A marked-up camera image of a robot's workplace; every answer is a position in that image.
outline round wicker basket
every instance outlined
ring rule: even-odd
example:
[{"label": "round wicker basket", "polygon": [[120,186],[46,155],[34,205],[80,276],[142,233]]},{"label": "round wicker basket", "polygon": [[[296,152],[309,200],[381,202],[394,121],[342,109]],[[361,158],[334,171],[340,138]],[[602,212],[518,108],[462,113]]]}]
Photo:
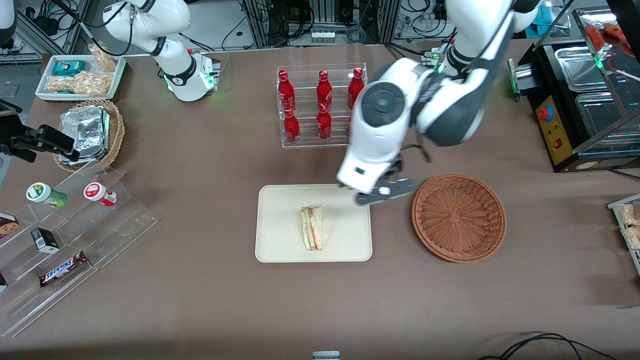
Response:
[{"label": "round wicker basket", "polygon": [[412,220],[422,243],[455,263],[488,258],[506,232],[498,196],[480,180],[463,174],[425,181],[413,199]]},{"label": "round wicker basket", "polygon": [[[102,105],[109,112],[109,153],[100,160],[100,165],[103,168],[107,168],[116,160],[120,152],[120,146],[122,146],[122,139],[124,138],[124,122],[118,108],[109,100],[87,100],[75,105],[73,109],[89,105]],[[58,130],[62,130],[62,123],[58,126]],[[57,154],[53,155],[53,160],[60,168],[70,172],[76,172],[84,165],[65,166],[60,163]]]}]

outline red cap bottle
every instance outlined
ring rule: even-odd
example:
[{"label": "red cap bottle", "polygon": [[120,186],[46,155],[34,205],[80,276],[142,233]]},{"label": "red cap bottle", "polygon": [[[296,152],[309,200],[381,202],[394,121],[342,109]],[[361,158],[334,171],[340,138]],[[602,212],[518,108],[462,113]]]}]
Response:
[{"label": "red cap bottle", "polygon": [[349,83],[349,99],[347,100],[347,106],[349,109],[353,107],[353,103],[356,101],[358,94],[364,89],[364,81],[362,80],[362,68],[357,67],[353,69],[353,78]]},{"label": "red cap bottle", "polygon": [[320,70],[318,78],[320,79],[316,88],[318,104],[326,104],[330,110],[333,98],[331,83],[329,83],[329,72],[327,72],[327,70]]},{"label": "red cap bottle", "polygon": [[300,143],[300,123],[293,115],[293,109],[284,110],[284,133],[287,136],[288,143]]},{"label": "red cap bottle", "polygon": [[286,108],[291,108],[295,111],[296,109],[296,94],[293,90],[293,84],[289,80],[289,74],[286,70],[280,70],[278,72],[278,95],[280,96],[280,102],[282,102],[282,106]]},{"label": "red cap bottle", "polygon": [[318,138],[320,140],[329,140],[331,138],[331,115],[329,115],[329,107],[326,104],[318,104],[316,122],[318,125]]}]

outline brown tablecloth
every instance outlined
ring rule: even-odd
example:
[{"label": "brown tablecloth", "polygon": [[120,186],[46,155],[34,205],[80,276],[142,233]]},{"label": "brown tablecloth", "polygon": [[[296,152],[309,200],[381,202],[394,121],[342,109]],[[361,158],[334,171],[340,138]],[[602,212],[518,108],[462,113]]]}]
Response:
[{"label": "brown tablecloth", "polygon": [[[509,57],[529,44],[512,42]],[[610,172],[553,174],[529,105],[509,98],[506,72],[471,140],[429,145],[429,165],[409,150],[404,172],[418,182],[462,172],[488,184],[508,223],[495,255],[471,265],[432,255],[404,197],[371,208],[374,254],[365,263],[255,259],[258,191],[334,183],[345,150],[281,148],[276,67],[366,61],[373,74],[391,60],[384,47],[363,45],[234,53],[221,90],[185,103],[156,77],[152,58],[129,58],[114,167],[160,222],[16,338],[1,338],[1,357],[309,359],[336,349],[345,360],[475,359],[522,332],[555,331],[638,359],[639,278],[606,204],[640,187]],[[36,100],[29,124],[56,124],[69,108]],[[27,185],[66,176],[50,154],[13,160],[2,211],[26,204]],[[530,346],[522,352],[532,359],[571,354]]]}]

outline cardboard box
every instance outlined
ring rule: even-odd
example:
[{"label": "cardboard box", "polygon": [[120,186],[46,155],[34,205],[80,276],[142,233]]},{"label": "cardboard box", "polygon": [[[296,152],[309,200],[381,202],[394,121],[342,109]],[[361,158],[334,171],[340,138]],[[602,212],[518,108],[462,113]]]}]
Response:
[{"label": "cardboard box", "polygon": [[0,213],[0,239],[9,235],[12,231],[20,227],[18,219],[15,216]]},{"label": "cardboard box", "polygon": [[38,251],[40,252],[53,254],[60,250],[60,246],[56,243],[56,238],[49,230],[36,227],[31,231],[31,237],[33,238],[33,242],[36,243],[36,248],[38,248]]}]

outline snickers bar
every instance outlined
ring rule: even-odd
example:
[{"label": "snickers bar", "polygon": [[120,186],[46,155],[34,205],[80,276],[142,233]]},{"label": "snickers bar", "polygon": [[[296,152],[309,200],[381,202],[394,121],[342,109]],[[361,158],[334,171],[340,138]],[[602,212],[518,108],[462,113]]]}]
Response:
[{"label": "snickers bar", "polygon": [[43,288],[44,286],[52,283],[54,280],[60,279],[75,267],[87,260],[88,259],[86,258],[86,256],[84,256],[84,251],[81,251],[79,254],[74,255],[74,257],[58,265],[55,269],[47,272],[46,275],[40,276],[40,287]]}]

